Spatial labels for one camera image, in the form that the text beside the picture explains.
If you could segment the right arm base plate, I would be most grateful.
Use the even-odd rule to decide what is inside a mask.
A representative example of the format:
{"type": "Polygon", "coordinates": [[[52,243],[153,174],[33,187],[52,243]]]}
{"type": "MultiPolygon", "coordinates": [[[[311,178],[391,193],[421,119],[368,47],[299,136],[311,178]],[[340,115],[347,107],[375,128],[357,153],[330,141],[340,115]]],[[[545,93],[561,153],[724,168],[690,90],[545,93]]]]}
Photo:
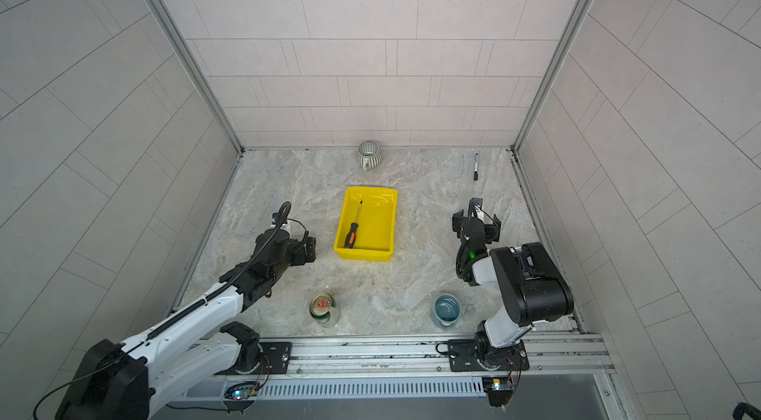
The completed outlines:
{"type": "Polygon", "coordinates": [[[524,372],[530,369],[525,344],[494,348],[475,339],[449,340],[446,357],[452,372],[524,372]]]}

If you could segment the circuit board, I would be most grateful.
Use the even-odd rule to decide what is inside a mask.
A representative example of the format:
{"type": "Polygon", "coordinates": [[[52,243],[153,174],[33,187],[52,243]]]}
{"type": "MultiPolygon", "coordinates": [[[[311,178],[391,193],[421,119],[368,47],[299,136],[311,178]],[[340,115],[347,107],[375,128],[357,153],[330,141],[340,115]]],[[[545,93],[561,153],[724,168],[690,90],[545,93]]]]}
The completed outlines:
{"type": "Polygon", "coordinates": [[[259,382],[241,382],[229,386],[223,394],[226,410],[230,413],[243,413],[256,402],[260,389],[259,382]]]}
{"type": "Polygon", "coordinates": [[[509,405],[514,393],[515,384],[507,378],[482,378],[483,391],[492,408],[502,408],[509,405]]]}

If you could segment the yellow plastic bin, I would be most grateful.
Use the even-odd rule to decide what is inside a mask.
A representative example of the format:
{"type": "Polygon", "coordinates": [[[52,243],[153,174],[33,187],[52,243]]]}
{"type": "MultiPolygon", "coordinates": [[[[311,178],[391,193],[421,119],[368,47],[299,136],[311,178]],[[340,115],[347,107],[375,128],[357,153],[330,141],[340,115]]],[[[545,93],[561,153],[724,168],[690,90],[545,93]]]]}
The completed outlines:
{"type": "Polygon", "coordinates": [[[398,191],[384,187],[353,186],[345,191],[334,251],[340,259],[387,263],[394,254],[394,229],[398,191]],[[359,219],[356,244],[344,247],[360,201],[364,202],[359,219]]]}

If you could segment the white slotted vent strip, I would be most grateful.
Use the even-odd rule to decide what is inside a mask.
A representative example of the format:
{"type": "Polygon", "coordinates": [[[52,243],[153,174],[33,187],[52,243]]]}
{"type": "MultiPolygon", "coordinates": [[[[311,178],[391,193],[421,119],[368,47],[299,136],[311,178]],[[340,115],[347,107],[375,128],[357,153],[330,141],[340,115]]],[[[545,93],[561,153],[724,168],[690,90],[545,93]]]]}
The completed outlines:
{"type": "MultiPolygon", "coordinates": [[[[182,394],[180,402],[223,401],[236,382],[202,382],[182,394]]],[[[423,378],[275,378],[259,390],[256,400],[360,398],[484,397],[480,378],[424,376],[423,378]]]]}

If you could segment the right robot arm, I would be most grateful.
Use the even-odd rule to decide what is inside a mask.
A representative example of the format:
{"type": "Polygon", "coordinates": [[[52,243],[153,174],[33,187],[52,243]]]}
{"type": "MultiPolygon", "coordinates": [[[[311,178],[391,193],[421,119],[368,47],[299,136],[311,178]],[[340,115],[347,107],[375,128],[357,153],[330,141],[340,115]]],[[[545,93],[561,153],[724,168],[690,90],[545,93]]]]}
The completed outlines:
{"type": "Polygon", "coordinates": [[[491,249],[501,237],[501,220],[483,210],[474,197],[452,217],[461,242],[455,269],[471,286],[495,284],[501,305],[481,322],[472,340],[450,340],[447,354],[453,372],[521,372],[529,369],[522,338],[535,324],[571,314],[571,289],[538,242],[491,249]]]}

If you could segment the right circuit board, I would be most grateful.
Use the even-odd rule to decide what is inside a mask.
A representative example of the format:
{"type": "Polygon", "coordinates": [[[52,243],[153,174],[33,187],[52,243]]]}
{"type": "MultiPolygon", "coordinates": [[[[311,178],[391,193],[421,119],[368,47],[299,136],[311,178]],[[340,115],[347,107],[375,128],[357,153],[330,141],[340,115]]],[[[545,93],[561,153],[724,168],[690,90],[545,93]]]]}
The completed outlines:
{"type": "Polygon", "coordinates": [[[482,378],[483,391],[492,408],[502,408],[509,405],[514,393],[515,384],[507,378],[482,378]]]}

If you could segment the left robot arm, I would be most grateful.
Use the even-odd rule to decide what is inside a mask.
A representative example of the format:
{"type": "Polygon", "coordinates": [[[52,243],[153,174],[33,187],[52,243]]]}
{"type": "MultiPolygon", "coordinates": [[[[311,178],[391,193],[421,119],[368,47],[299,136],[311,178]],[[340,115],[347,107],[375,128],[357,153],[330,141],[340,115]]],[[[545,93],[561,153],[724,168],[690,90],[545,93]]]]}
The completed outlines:
{"type": "Polygon", "coordinates": [[[289,211],[285,202],[250,259],[188,306],[135,336],[90,348],[55,418],[149,419],[212,374],[255,370],[260,336],[236,316],[270,296],[289,267],[316,259],[313,237],[291,238],[289,211]]]}

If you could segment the ribbed grey ceramic cup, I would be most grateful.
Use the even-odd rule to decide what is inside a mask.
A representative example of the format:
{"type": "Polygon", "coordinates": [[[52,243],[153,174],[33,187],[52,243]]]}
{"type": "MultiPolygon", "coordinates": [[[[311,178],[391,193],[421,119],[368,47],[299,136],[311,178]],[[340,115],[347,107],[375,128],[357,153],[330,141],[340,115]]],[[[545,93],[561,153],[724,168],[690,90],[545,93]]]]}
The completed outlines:
{"type": "Polygon", "coordinates": [[[357,149],[358,163],[364,172],[373,170],[382,162],[381,146],[375,141],[365,141],[357,149]]]}

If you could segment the left circuit board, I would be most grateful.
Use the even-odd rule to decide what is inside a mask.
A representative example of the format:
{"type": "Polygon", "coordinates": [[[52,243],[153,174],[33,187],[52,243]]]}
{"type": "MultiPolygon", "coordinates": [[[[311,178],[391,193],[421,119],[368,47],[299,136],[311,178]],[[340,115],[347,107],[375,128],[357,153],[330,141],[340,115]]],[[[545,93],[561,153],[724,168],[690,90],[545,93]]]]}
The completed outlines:
{"type": "Polygon", "coordinates": [[[259,382],[241,382],[229,386],[223,394],[226,410],[230,413],[243,413],[256,402],[260,389],[259,382]]]}

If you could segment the green tin can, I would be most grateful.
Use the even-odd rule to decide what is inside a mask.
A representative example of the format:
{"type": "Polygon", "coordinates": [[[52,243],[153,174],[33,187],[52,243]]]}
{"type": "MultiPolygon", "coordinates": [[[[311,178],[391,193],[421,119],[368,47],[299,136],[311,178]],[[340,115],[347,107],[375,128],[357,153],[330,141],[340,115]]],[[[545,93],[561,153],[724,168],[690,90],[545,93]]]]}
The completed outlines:
{"type": "Polygon", "coordinates": [[[334,325],[340,317],[335,298],[327,292],[317,293],[312,297],[308,312],[312,320],[322,326],[334,325]]]}

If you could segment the aluminium mounting rail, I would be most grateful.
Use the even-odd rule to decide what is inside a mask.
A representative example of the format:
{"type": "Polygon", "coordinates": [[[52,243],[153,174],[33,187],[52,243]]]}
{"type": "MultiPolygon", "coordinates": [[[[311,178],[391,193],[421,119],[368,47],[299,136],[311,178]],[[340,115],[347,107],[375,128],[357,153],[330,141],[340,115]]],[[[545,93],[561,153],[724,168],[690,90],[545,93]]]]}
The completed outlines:
{"type": "MultiPolygon", "coordinates": [[[[264,344],[289,343],[287,367],[275,380],[317,378],[422,378],[456,376],[447,343],[472,335],[404,335],[263,338],[264,344]]],[[[519,356],[534,374],[613,374],[616,369],[601,336],[570,332],[531,332],[519,356]]]]}

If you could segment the black orange screwdriver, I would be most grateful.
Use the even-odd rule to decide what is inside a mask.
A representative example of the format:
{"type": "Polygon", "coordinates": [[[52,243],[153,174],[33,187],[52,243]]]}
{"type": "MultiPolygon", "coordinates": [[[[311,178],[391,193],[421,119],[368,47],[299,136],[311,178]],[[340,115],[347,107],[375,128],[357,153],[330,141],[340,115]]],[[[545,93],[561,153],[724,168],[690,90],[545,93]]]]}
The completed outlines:
{"type": "Polygon", "coordinates": [[[361,212],[362,212],[363,204],[364,204],[364,202],[360,201],[360,203],[358,205],[358,209],[357,209],[357,213],[356,213],[355,219],[352,222],[352,224],[350,226],[350,231],[347,234],[347,237],[345,239],[344,247],[346,249],[353,249],[354,245],[356,244],[357,233],[358,233],[358,229],[359,229],[359,219],[360,219],[360,215],[361,215],[361,212]]]}

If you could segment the teal ceramic mug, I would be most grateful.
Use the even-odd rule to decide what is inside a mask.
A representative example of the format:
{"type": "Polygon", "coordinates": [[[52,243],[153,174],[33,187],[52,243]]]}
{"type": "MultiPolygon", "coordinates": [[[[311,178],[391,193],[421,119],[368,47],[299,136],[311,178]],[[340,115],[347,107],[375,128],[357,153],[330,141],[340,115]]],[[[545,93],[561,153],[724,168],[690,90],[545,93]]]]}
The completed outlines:
{"type": "Polygon", "coordinates": [[[462,306],[459,299],[453,294],[440,293],[432,303],[430,314],[435,326],[448,329],[459,322],[462,306]]]}

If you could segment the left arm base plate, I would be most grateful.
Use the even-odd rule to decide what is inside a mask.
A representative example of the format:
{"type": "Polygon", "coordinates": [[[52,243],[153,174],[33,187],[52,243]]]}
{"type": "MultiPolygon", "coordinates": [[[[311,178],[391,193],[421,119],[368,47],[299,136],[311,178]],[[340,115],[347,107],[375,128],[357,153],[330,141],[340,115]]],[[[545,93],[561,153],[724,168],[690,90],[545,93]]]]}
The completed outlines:
{"type": "Polygon", "coordinates": [[[236,364],[222,374],[226,376],[264,376],[286,374],[291,361],[293,344],[290,342],[263,342],[257,351],[242,354],[236,364]]]}

